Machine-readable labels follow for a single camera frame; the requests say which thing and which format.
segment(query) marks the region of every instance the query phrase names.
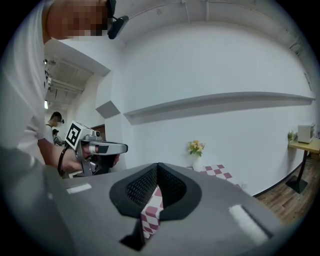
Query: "white ceiling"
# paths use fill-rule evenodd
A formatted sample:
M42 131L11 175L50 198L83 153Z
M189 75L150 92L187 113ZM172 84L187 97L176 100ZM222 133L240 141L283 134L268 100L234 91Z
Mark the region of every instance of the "white ceiling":
M45 98L50 110L67 111L94 73L105 76L109 72L99 62L57 40L45 44L44 58L51 78Z
M115 16L130 20L119 35L128 43L156 29L177 23L228 22L258 30L299 51L303 35L291 17L273 0L118 0Z

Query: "yellow flowers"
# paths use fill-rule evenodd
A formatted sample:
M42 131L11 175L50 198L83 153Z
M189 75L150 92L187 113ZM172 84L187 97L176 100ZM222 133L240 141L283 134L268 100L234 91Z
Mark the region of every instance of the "yellow flowers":
M205 144L199 143L199 140L194 140L188 143L188 152L190 155L196 154L201 157L202 151L205 149Z

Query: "microwave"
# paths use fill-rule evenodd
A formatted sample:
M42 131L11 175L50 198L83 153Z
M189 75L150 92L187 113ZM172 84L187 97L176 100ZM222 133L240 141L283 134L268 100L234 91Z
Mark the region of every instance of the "microwave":
M298 141L310 143L315 136L315 123L298 125Z

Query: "white sticker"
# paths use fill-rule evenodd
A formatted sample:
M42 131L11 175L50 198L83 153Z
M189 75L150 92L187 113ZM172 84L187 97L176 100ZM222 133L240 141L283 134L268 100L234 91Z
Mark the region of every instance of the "white sticker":
M92 186L89 183L85 183L85 184L81 184L81 185L78 185L78 186L69 187L69 188L66 189L66 191L69 194L74 194L74 193L82 192L82 191L85 191L85 190L89 190L91 188L92 188Z

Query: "pink checkered cloth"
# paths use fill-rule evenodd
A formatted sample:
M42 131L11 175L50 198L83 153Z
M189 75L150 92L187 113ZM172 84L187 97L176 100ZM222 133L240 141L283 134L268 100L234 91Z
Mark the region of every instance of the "pink checkered cloth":
M232 175L225 170L225 167L222 164L204 166L201 173L209 176L216 176L223 180L227 180L234 184L237 188L241 189L239 184L235 182ZM152 235L154 235L157 232L160 224L159 214L163 209L164 206L162 203L161 191L160 188L157 186L149 202L146 204L146 206L141 212L142 229L144 237L146 239L149 239Z

